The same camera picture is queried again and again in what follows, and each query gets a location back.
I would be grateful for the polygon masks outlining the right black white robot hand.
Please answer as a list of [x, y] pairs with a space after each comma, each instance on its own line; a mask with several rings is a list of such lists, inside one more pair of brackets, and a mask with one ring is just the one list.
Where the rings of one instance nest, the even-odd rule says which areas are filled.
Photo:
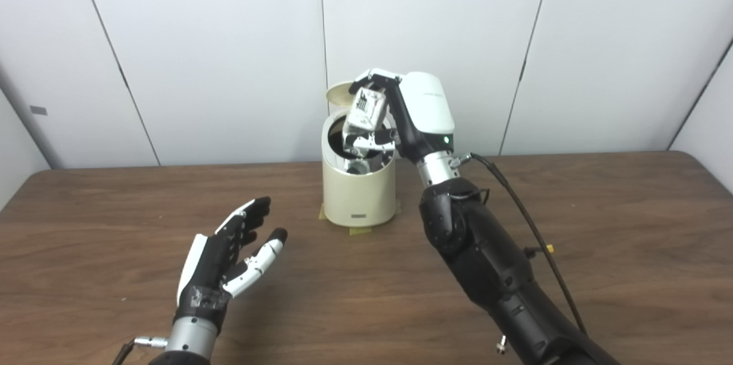
[[372, 68], [348, 90], [353, 101], [341, 130], [345, 151], [365, 157], [396, 150], [413, 164], [454, 149], [455, 121], [439, 78]]

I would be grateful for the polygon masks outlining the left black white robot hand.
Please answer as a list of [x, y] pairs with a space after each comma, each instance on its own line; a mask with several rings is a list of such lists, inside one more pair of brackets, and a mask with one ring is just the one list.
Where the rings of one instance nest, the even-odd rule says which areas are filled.
[[241, 258], [241, 250], [257, 239], [270, 206], [269, 196], [254, 198], [232, 211], [210, 236], [194, 237], [176, 291], [173, 321], [197, 318], [222, 331], [230, 301], [262, 278], [285, 247], [288, 232], [278, 227]]

